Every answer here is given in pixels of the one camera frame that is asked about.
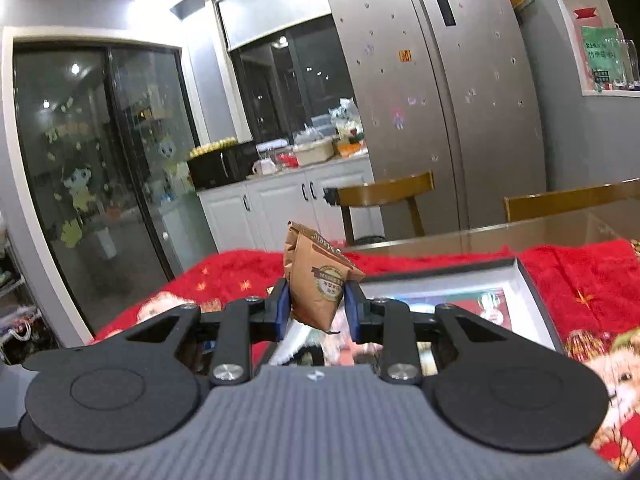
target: microwave oven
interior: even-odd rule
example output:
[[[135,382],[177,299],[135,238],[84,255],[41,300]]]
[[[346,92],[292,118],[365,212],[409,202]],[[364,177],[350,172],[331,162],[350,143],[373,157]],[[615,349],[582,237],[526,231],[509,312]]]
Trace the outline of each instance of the microwave oven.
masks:
[[[220,150],[203,153],[187,161],[191,180],[197,190],[241,182],[253,173],[258,160],[255,142],[241,142]]]

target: stainless steel refrigerator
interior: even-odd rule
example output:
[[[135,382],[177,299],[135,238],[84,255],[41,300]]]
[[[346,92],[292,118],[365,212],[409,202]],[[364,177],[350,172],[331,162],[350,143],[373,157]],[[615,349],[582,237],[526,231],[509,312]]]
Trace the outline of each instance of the stainless steel refrigerator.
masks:
[[[505,221],[543,192],[538,102],[509,0],[329,0],[377,181],[433,170],[428,234]],[[408,237],[403,205],[383,210]]]

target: red blanket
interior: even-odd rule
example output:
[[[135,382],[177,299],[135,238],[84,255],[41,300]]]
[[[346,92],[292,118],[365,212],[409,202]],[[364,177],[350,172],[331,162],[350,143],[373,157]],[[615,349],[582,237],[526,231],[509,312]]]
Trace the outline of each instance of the red blanket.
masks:
[[[504,249],[424,258],[348,256],[372,275],[467,264],[513,253]],[[626,470],[638,459],[636,447],[640,446],[640,265],[631,244],[617,240],[578,249],[543,246],[518,257],[536,283],[567,353],[599,373],[610,390],[609,413],[592,447],[615,468]],[[96,340],[185,301],[194,301],[203,310],[219,310],[231,300],[266,296],[266,289],[282,275],[281,253],[215,254],[125,311]],[[254,362],[265,347],[254,345]]]

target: gray wall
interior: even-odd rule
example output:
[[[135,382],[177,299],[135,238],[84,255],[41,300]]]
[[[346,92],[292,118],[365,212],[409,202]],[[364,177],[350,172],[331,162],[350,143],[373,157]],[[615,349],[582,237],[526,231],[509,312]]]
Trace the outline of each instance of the gray wall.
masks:
[[[28,27],[57,25],[111,29],[154,28],[177,23],[170,13],[154,13],[129,0],[0,0],[0,32],[5,26]],[[0,121],[0,210],[5,218],[12,243],[36,302],[54,324],[56,333],[68,346],[82,344],[73,328],[42,265],[40,255],[27,229],[26,217],[18,201],[17,186],[9,163],[8,143],[4,130],[4,110]]]
[[[536,0],[521,20],[545,134],[549,189],[640,176],[640,100],[582,95],[556,0]]]
[[[209,139],[214,141],[234,137],[236,131],[209,32],[211,24],[207,23],[207,10],[196,10],[185,17],[182,24]]]

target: chair backrest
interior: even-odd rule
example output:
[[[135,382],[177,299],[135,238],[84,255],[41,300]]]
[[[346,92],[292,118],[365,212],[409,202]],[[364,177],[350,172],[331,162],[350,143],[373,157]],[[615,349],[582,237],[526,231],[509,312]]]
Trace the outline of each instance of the chair backrest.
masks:
[[[433,171],[395,180],[338,188],[341,206],[368,207],[400,202],[434,189]]]
[[[354,244],[350,207],[370,207],[406,200],[416,236],[424,236],[422,219],[415,197],[434,189],[433,171],[375,184],[341,187],[336,190],[342,210],[344,235],[348,246]]]
[[[505,198],[504,211],[507,222],[517,222],[638,196],[640,196],[640,178],[635,178],[617,184]]]

